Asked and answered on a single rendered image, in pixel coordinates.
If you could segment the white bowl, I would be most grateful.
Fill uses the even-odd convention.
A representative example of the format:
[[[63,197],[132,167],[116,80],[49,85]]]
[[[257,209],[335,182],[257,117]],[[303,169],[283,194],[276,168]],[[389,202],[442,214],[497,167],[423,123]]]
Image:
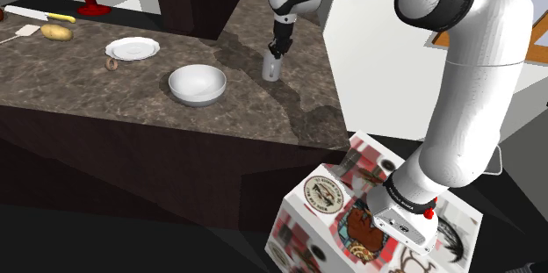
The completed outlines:
[[[182,104],[205,107],[214,104],[225,92],[226,75],[218,68],[192,64],[176,69],[169,75],[169,89]]]

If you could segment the white spatula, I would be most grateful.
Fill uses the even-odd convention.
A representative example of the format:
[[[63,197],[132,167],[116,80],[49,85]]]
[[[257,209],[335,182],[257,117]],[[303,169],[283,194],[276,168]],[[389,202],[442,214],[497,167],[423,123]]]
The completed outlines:
[[[8,38],[7,40],[0,41],[0,45],[5,43],[5,42],[14,40],[18,37],[29,37],[32,34],[34,34],[35,32],[37,32],[39,29],[40,29],[39,25],[24,25],[23,27],[21,27],[20,29],[18,29],[15,32],[14,36]]]

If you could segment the brown potato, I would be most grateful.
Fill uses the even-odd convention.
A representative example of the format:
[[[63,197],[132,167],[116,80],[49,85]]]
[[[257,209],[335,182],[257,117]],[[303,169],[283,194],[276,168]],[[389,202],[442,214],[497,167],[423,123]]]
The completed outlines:
[[[73,39],[73,32],[60,25],[43,25],[40,31],[49,40],[69,41]]]

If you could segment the white plate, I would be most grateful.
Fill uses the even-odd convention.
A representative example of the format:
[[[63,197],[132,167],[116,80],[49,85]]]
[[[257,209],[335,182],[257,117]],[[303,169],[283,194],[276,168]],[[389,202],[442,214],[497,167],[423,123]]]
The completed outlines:
[[[126,37],[114,40],[105,47],[105,53],[120,61],[139,61],[155,55],[160,50],[157,41],[143,37]]]

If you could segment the white mug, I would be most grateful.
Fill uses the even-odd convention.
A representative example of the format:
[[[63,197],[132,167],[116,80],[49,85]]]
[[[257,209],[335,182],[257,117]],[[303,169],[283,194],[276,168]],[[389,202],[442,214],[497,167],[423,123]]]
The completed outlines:
[[[277,81],[280,77],[282,61],[282,56],[277,58],[270,50],[266,50],[263,56],[262,78],[268,82]]]

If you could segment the patterned robot stand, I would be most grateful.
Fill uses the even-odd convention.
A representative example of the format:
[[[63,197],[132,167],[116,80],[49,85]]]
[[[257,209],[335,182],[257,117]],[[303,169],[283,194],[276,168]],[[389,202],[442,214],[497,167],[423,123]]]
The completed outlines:
[[[283,198],[265,250],[282,273],[469,273],[483,218],[446,191],[422,254],[377,229],[366,193],[403,159],[358,131],[340,165],[322,164]]]

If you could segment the yellow-handled knife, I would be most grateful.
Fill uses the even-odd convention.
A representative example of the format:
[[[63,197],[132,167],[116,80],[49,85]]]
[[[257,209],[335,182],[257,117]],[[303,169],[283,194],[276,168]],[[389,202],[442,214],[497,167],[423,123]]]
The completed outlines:
[[[42,21],[48,21],[50,18],[61,20],[61,21],[68,21],[69,23],[74,24],[76,22],[76,19],[71,16],[67,15],[61,15],[56,13],[49,13],[44,11],[36,11],[28,8],[18,7],[14,5],[6,5],[4,7],[4,10],[9,13],[13,13],[19,16],[27,17],[27,18],[34,18],[39,19]]]

